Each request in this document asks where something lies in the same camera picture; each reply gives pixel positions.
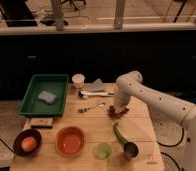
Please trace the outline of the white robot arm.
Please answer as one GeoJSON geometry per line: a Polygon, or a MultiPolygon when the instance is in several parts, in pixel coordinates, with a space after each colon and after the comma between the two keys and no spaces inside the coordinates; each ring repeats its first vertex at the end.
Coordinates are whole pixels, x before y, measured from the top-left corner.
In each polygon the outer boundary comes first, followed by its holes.
{"type": "Polygon", "coordinates": [[[196,104],[146,87],[142,80],[143,77],[138,71],[129,72],[116,79],[115,111],[124,109],[134,96],[173,119],[188,132],[183,171],[196,171],[196,104]]]}

